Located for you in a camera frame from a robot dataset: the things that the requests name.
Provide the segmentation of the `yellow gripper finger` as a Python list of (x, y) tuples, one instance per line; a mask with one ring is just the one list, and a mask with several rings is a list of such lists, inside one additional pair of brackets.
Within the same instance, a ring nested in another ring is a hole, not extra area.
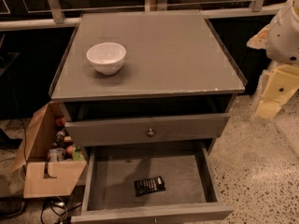
[(256, 35), (249, 39), (247, 46), (251, 49), (266, 49), (269, 25), (265, 25)]
[(298, 90), (298, 66), (283, 64), (273, 69), (255, 115), (261, 119), (273, 119)]

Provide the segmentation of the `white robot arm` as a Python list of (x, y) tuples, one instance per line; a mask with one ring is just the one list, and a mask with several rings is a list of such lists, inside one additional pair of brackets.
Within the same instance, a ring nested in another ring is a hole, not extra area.
[(264, 49), (278, 66), (268, 79), (256, 110), (261, 119), (272, 119), (299, 90), (299, 0), (287, 0), (284, 7), (247, 46)]

